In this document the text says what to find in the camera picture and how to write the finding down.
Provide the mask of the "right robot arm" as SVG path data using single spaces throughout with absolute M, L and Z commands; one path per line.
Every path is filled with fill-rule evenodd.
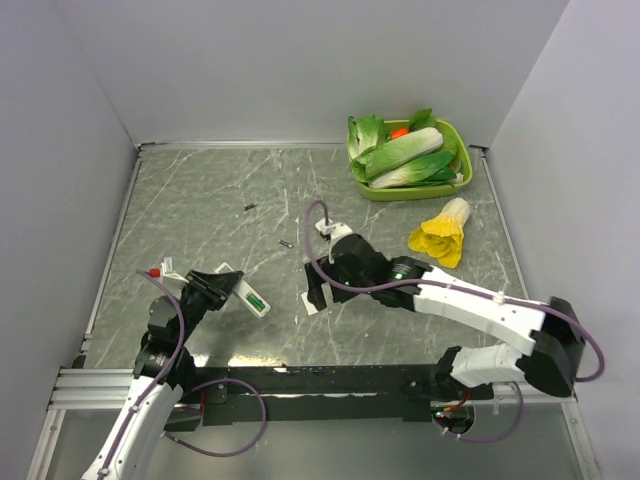
M 427 382 L 437 399 L 506 382 L 526 382 L 559 398 L 573 392 L 585 338 L 571 304 L 561 298 L 529 303 L 501 296 L 408 256 L 388 259 L 354 233 L 304 268 L 307 302 L 318 311 L 327 306 L 322 287 L 329 285 L 336 303 L 367 295 L 386 307 L 443 317 L 496 338 L 489 347 L 445 351 Z

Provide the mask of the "plain white remote control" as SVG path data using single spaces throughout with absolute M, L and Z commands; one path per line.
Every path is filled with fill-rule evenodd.
M 221 263 L 215 270 L 215 274 L 227 274 L 237 272 L 228 263 Z M 246 280 L 243 271 L 239 270 L 240 280 L 236 283 L 231 294 L 257 318 L 264 318 L 271 310 L 271 305 L 260 295 Z

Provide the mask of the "white battery cover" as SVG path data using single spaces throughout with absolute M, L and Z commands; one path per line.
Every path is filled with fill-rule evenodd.
M 312 316 L 318 313 L 317 308 L 309 301 L 307 292 L 301 294 L 301 300 L 308 316 Z

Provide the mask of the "green gold AAA battery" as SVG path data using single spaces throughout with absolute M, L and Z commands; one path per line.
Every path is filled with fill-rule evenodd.
M 249 295 L 248 299 L 255 305 L 257 310 L 262 311 L 265 308 L 264 302 L 255 294 Z

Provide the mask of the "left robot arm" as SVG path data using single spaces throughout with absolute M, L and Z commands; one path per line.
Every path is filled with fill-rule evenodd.
M 162 295 L 149 306 L 147 331 L 135 358 L 124 404 L 84 479 L 144 477 L 174 406 L 198 387 L 193 357 L 185 342 L 210 311 L 221 309 L 244 277 L 242 271 L 187 273 L 179 296 L 140 270 Z

